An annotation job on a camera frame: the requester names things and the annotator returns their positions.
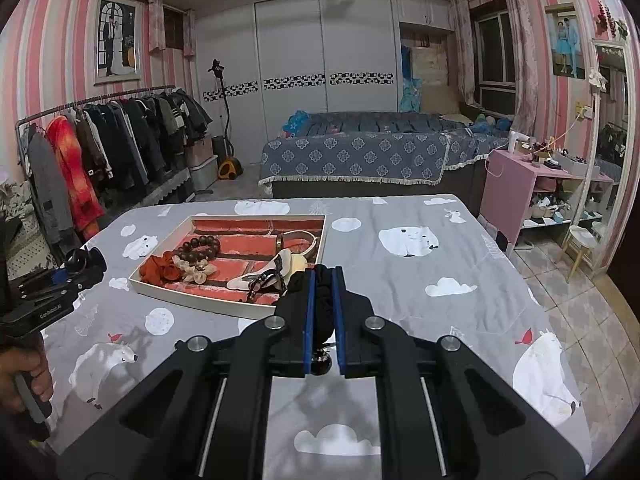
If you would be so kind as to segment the black claw hair clip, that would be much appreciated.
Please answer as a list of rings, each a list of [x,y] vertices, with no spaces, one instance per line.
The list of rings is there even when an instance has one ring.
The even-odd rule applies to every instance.
[[[106,271],[106,262],[99,248],[75,248],[65,256],[64,268],[70,272],[81,272],[88,269]]]

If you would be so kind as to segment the orange fabric bow scrunchie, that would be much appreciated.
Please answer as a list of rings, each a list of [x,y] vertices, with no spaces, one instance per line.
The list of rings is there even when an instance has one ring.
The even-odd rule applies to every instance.
[[[173,252],[150,255],[140,266],[139,275],[143,283],[160,287],[182,279],[182,271],[174,263]]]

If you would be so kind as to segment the black scrunchie with charm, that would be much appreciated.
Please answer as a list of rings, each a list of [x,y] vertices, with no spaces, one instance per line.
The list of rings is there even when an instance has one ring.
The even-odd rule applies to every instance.
[[[332,366],[335,346],[332,276],[325,266],[296,271],[288,283],[293,301],[292,336],[300,351],[302,373],[325,375]]]

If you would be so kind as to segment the cream scrunchie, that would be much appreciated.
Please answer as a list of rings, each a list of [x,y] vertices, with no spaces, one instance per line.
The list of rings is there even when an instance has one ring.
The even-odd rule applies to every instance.
[[[216,266],[206,259],[191,262],[173,255],[172,263],[180,271],[183,283],[203,285],[217,272]]]

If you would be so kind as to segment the white band gold watch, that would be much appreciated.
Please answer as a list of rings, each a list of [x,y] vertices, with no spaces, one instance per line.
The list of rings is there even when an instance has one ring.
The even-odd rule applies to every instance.
[[[320,238],[306,230],[292,230],[277,235],[276,252],[289,249],[292,254],[311,261],[318,252]]]

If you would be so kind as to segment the metal clothes rack with clothes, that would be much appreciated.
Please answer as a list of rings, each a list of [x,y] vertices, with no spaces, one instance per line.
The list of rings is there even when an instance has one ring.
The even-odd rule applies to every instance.
[[[76,245],[117,211],[189,180],[186,151],[212,122],[186,90],[156,86],[68,102],[20,119],[18,161],[49,245]]]

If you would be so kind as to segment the grey polar bear bedsheet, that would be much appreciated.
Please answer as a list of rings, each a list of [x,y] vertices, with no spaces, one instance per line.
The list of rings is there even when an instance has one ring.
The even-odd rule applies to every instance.
[[[129,275],[186,217],[326,218],[321,261],[343,271],[349,292],[409,335],[455,336],[592,462],[576,382],[547,312],[506,254],[457,197],[326,198],[213,202],[135,209],[91,243],[103,281],[44,333],[54,377],[51,445],[58,459],[175,350],[179,341],[238,336],[250,318],[144,296]],[[330,350],[322,376],[277,377],[271,386],[259,479],[385,479],[372,377],[347,379]]]

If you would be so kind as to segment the white tray with red lining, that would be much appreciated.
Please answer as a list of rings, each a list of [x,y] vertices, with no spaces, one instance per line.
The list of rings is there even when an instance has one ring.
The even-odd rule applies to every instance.
[[[317,255],[311,261],[292,254],[292,268],[285,278],[272,283],[260,278],[248,292],[226,287],[232,278],[265,266],[277,255],[277,235],[292,230],[306,230],[320,238]],[[144,256],[129,275],[129,283],[141,295],[177,306],[259,320],[274,313],[274,304],[284,295],[294,272],[311,268],[321,261],[325,237],[326,218],[318,214],[189,216]],[[140,281],[142,263],[150,255],[161,256],[164,252],[173,252],[191,262],[206,259],[216,266],[217,272],[203,285],[176,281],[160,287]]]

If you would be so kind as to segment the pink shelf cabinet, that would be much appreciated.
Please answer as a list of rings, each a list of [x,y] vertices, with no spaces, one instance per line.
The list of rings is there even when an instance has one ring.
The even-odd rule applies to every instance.
[[[573,174],[530,156],[496,151],[488,158],[480,223],[512,252],[521,232],[602,222],[617,183],[598,167]]]

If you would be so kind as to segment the garment steamer on stand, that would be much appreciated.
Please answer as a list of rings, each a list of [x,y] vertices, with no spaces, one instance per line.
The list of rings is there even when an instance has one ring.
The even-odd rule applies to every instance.
[[[234,181],[241,177],[244,168],[239,159],[234,156],[234,146],[229,138],[230,129],[230,107],[228,103],[227,89],[224,84],[224,66],[218,58],[214,58],[212,66],[208,70],[213,73],[219,84],[219,91],[222,102],[224,103],[224,130],[222,130],[222,146],[224,147],[224,159],[218,167],[218,178],[220,180]]]

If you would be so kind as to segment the framed wedding picture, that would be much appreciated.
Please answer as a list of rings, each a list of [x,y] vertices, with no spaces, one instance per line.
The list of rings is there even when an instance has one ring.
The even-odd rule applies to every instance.
[[[98,0],[94,84],[141,78],[142,10],[132,0]]]

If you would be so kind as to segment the white standing mirror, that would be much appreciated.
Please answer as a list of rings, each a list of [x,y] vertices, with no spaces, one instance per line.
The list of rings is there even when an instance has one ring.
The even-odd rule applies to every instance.
[[[574,226],[589,230],[598,246],[581,265],[590,271],[601,263],[608,231],[617,216],[617,195],[623,191],[629,129],[629,58],[619,41],[597,40],[594,71],[589,75],[593,114],[585,180]]]

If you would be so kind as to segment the white wardrobe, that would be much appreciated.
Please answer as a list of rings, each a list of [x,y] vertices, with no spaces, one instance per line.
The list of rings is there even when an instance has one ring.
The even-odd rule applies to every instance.
[[[305,112],[394,112],[403,24],[449,32],[444,0],[266,0],[196,22],[201,68],[226,68],[239,132],[276,136]]]

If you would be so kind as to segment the window with dark glass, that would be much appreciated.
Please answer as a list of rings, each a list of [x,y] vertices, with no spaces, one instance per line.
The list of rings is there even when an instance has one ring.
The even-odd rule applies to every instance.
[[[515,110],[515,62],[509,12],[498,6],[481,6],[472,12],[475,47],[475,102],[501,116]]]

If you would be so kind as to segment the wedding photo poster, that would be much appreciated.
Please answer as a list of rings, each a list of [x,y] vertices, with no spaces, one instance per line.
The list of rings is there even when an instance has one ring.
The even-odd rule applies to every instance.
[[[546,21],[555,76],[584,79],[585,55],[579,33],[577,12],[573,3],[547,6]]]

